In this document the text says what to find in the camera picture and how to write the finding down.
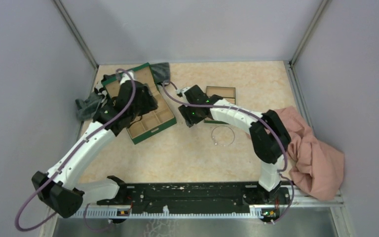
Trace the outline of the green jewelry box with lid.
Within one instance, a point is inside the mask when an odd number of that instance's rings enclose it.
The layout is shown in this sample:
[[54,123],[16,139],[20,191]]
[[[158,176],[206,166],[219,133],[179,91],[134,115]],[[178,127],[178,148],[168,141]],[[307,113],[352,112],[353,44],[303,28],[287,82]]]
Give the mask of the green jewelry box with lid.
[[[164,131],[165,129],[175,125],[177,122],[172,110],[167,105],[166,100],[160,94],[157,85],[154,83],[149,65],[149,63],[145,63],[128,70],[128,72],[134,73],[134,80],[132,80],[133,92],[129,103],[121,112],[114,106],[115,99],[120,88],[119,80],[121,78],[121,74],[124,72],[118,71],[116,73],[103,75],[102,78],[102,85],[107,90],[111,99],[101,108],[95,119],[100,123],[106,123],[106,129],[111,130],[114,135],[118,135],[123,130],[127,131],[134,144],[138,144],[154,136],[155,134]],[[135,95],[134,81],[138,81],[143,84],[146,83],[148,85],[153,96],[157,100],[158,108],[148,114],[136,117],[135,119],[120,118],[121,114],[128,108]]]

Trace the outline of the green compartment jewelry tray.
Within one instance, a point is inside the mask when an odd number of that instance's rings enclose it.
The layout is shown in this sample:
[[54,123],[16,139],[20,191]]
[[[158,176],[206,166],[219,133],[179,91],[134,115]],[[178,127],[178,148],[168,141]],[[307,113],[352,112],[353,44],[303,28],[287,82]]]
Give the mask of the green compartment jewelry tray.
[[206,94],[211,97],[218,95],[232,104],[236,104],[236,88],[223,86],[206,86]]

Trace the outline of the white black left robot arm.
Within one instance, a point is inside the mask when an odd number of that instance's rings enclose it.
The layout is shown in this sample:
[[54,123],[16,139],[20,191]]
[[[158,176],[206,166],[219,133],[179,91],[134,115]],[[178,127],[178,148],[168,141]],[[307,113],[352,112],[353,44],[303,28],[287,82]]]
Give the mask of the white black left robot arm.
[[82,185],[78,180],[98,153],[122,130],[130,127],[137,117],[158,108],[149,85],[135,80],[122,80],[113,100],[107,98],[103,87],[94,95],[104,96],[104,101],[94,111],[82,137],[57,164],[32,176],[39,200],[63,218],[73,216],[89,203],[106,199],[116,204],[127,201],[128,190],[120,186],[116,177]]

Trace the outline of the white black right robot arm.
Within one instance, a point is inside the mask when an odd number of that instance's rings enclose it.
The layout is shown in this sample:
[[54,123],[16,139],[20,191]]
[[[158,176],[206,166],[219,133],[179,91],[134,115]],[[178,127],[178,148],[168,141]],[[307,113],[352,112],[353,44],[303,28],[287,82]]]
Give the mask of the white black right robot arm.
[[192,127],[205,119],[224,122],[250,135],[253,149],[261,160],[258,197],[272,203],[278,195],[280,173],[287,167],[286,149],[291,137],[273,110],[259,113],[243,109],[219,95],[208,96],[198,85],[177,90],[183,98],[178,108],[186,125]]

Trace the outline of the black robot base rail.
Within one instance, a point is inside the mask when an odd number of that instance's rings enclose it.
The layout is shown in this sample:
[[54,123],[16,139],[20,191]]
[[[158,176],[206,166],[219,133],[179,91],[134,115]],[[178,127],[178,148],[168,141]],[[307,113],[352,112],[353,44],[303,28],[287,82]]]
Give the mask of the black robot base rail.
[[281,207],[290,201],[289,190],[280,185],[266,191],[256,181],[210,183],[129,183],[121,184],[112,199],[98,205],[130,205],[133,214],[178,214],[219,216],[248,214],[252,205]]

